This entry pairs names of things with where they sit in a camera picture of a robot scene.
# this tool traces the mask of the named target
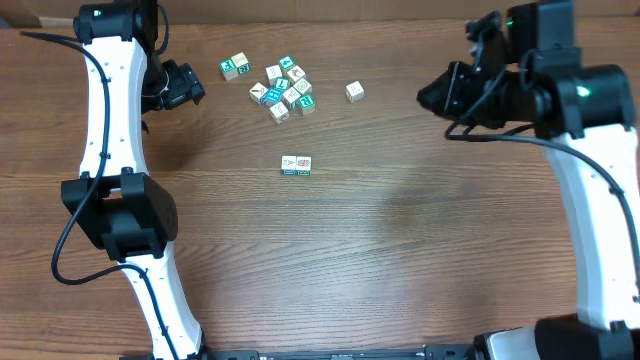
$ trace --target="teal cube face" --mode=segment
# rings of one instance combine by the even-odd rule
[[[238,67],[238,74],[242,75],[244,73],[248,73],[249,70],[251,70],[251,66],[249,66],[249,64],[244,64]]]
[[[289,81],[289,79],[278,78],[276,80],[276,84],[273,87],[284,92],[289,90],[290,85],[291,85],[291,81]]]
[[[280,64],[280,68],[282,69],[282,72],[287,72],[287,70],[291,70],[292,67],[296,66],[296,62],[293,61],[293,58],[289,55],[280,59],[278,63]]]
[[[233,71],[233,69],[235,68],[236,66],[233,64],[233,61],[231,61],[231,59],[227,59],[220,63],[220,69],[222,69],[222,72]]]
[[[316,104],[316,102],[313,100],[313,96],[311,95],[305,95],[301,97],[300,100],[298,100],[298,102],[300,103],[300,107],[303,109],[312,107],[313,105]]]

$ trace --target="wooden tabletop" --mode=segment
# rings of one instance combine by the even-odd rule
[[[147,165],[175,198],[176,261],[215,349],[375,349],[470,342],[573,311],[575,268],[540,149],[447,142],[415,101],[452,60],[462,21],[175,26],[199,106],[144,116]],[[620,64],[640,104],[639,18],[578,23],[587,64]],[[253,69],[226,82],[218,62]],[[317,101],[276,126],[248,97],[291,54]],[[50,259],[86,138],[82,57],[0,31],[0,358],[116,359],[151,349],[122,274],[70,287]],[[350,104],[359,80],[365,98]],[[311,177],[280,175],[310,155]],[[112,265],[76,228],[61,272]]]

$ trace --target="letter cube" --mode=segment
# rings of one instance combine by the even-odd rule
[[[278,78],[276,80],[276,84],[273,87],[280,91],[287,91],[290,85],[291,85],[291,81],[289,81],[289,79]]]
[[[307,156],[296,157],[296,175],[311,175],[311,158]]]
[[[273,105],[269,110],[271,111],[271,117],[278,125],[289,118],[289,110],[281,102]]]
[[[282,94],[282,100],[291,110],[295,109],[300,99],[300,93],[295,88],[291,88]]]
[[[240,53],[235,56],[232,56],[231,61],[233,61],[233,64],[236,66],[236,68],[238,68],[238,75],[247,73],[249,72],[249,69],[251,69],[251,66],[249,65],[249,60],[247,59],[246,56],[244,56],[244,53]]]
[[[257,83],[251,88],[251,90],[249,90],[249,96],[253,101],[262,106],[266,101],[265,95],[267,95],[267,91],[269,90],[264,87],[264,85]]]
[[[287,55],[282,59],[280,59],[278,61],[278,64],[280,64],[280,70],[282,70],[283,73],[286,73],[296,65],[296,62],[293,61],[293,58],[291,57],[291,55]]]
[[[287,71],[287,77],[295,84],[298,80],[306,78],[307,74],[305,74],[304,70],[302,70],[300,66],[296,65],[292,67],[291,70]]]
[[[267,106],[271,107],[280,102],[280,100],[282,99],[282,91],[271,88],[269,89],[269,91],[267,91],[264,99]]]
[[[309,95],[311,94],[311,84],[306,79],[300,79],[298,82],[293,85],[293,87],[298,90],[301,95]]]
[[[347,85],[347,97],[351,103],[354,103],[364,97],[364,89],[360,85],[360,81]]]
[[[282,175],[295,175],[297,158],[295,156],[283,156],[282,157]]]
[[[238,68],[236,68],[231,59],[222,61],[220,63],[220,70],[222,70],[222,75],[224,75],[227,81],[238,77]]]
[[[274,65],[267,68],[267,79],[269,79],[269,85],[275,85],[278,78],[281,77],[282,71],[280,71],[280,66]]]
[[[311,96],[311,94],[301,97],[300,100],[298,100],[298,103],[300,103],[302,115],[309,115],[316,111],[316,102],[313,100],[313,96]]]

